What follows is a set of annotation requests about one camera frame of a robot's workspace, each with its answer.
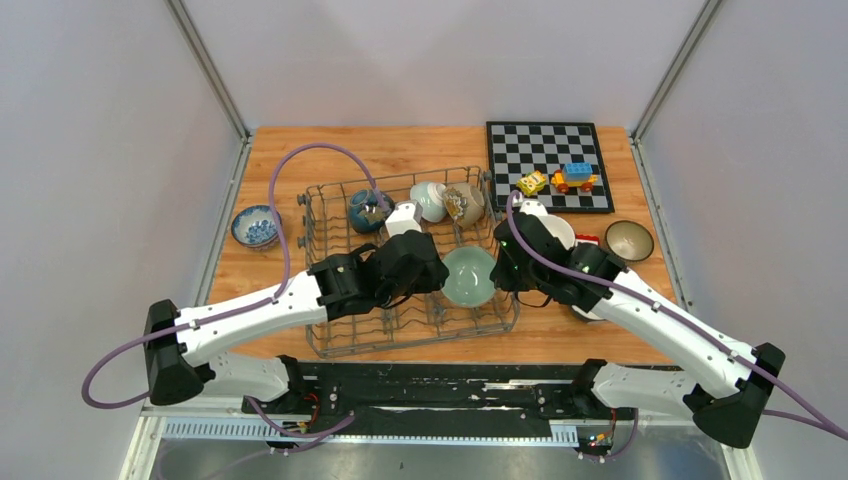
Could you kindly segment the beige speckled bowl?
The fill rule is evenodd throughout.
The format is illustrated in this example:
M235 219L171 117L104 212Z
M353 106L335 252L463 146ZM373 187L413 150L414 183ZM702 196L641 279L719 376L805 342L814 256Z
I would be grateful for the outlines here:
M442 201L453 223L461 229L470 229L484 214L485 199L481 190L467 182L448 184Z

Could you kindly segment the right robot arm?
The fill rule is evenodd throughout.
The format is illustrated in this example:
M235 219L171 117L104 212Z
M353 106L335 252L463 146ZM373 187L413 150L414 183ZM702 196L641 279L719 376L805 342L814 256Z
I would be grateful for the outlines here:
M596 244L565 246L550 231L552 220L515 213L495 228L495 286L508 292L537 290L615 323L678 367L654 371L591 359L570 392L575 411L589 418L608 407L664 413L692 421L721 444L749 447L785 353L771 343L752 346L704 324Z

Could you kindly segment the pale green bowl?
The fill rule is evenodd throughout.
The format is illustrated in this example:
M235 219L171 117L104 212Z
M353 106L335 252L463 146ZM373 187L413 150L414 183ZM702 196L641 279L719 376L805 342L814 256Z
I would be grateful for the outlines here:
M463 246L443 258L449 275L441 293L452 304L463 308L476 308L489 302L495 295L495 285L490 279L496 260L478 246Z
M431 181L416 183L411 187L409 198L421 206L423 220L438 223L446 217L447 210L443 202L445 189L443 183Z

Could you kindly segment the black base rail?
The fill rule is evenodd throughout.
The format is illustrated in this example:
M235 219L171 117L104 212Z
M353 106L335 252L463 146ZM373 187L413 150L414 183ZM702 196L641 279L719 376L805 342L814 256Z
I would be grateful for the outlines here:
M352 433L539 437L548 432L548 420L631 420L649 409L595 393L605 371L622 373L622 386L636 385L642 372L600 359L577 367L300 363L282 355L270 365L281 368L285 392L252 407L246 388L226 388L226 394L243 399L242 412L304 413L317 401L323 423L355 410Z

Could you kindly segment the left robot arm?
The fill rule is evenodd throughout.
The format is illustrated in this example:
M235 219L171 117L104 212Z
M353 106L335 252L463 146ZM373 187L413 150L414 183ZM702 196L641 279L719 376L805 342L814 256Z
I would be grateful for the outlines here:
M233 347L281 330L388 310L440 290L448 276L433 237L407 231L381 246L367 243L332 254L292 277L283 290L272 286L201 307L155 302L144 330L149 400L169 406L218 391L296 412L307 389L294 378L292 361L236 355Z

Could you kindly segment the yellow toy block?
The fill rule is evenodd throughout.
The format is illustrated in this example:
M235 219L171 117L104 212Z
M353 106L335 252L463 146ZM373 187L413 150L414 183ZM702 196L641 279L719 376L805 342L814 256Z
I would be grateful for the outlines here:
M532 173L522 176L517 182L517 188L526 197L537 195L547 185L547 177L536 170Z

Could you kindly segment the orange blue toy car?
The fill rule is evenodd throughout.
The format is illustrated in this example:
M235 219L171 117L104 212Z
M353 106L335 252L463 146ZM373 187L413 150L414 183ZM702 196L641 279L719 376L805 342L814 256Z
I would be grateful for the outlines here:
M559 193L566 194L572 189L578 192L590 192L597 182L592 165L585 162L567 163L551 176L551 184Z

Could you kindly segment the blue floral white bowl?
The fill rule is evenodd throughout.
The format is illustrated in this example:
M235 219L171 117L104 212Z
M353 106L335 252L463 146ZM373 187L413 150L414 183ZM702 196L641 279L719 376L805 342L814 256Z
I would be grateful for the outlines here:
M240 211L230 225L230 234L242 247L254 251L268 250L281 241L269 205L253 205Z

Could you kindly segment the dark teal glazed bowl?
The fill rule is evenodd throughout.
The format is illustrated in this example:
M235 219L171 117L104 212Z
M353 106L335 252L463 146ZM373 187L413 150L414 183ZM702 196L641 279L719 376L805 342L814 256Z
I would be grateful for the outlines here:
M394 210L396 202L385 192L381 193L386 206L385 211L372 189L355 192L349 199L347 219L351 228L358 234L370 234L380 230L388 215Z

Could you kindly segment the black striped bowl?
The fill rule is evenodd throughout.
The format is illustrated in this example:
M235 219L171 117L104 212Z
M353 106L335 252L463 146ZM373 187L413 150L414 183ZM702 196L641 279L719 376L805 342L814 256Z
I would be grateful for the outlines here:
M650 230L631 220L619 220L611 223L604 232L607 249L627 263L647 260L656 247Z

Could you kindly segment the cream beige bowl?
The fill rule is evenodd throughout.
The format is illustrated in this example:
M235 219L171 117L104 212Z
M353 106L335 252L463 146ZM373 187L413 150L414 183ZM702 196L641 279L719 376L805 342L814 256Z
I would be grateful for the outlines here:
M565 249L570 250L576 244L576 234L572 226L557 215L546 215L541 218L548 232L556 238Z

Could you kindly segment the dark blue white bowl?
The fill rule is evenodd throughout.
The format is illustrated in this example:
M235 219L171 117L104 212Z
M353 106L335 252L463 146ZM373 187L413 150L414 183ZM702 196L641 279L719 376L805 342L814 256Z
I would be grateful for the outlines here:
M585 312L576 306L570 306L573 315L584 323L603 322L604 318L599 317L591 312Z

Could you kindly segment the black white checkerboard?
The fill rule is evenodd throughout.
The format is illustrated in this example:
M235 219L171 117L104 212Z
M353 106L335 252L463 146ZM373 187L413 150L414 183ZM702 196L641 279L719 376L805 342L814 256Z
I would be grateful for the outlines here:
M532 197L550 212L612 213L613 195L596 126L588 122L488 121L489 192L492 206L504 210L508 194L534 173L545 180ZM579 165L588 181L558 185L558 172Z

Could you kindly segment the red white toy block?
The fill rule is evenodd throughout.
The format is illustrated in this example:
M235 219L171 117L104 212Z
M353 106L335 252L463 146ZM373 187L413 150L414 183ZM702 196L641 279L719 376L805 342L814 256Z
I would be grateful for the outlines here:
M601 241L599 237L591 236L591 235L576 235L575 236L575 246L582 244L591 244L595 246L601 246Z

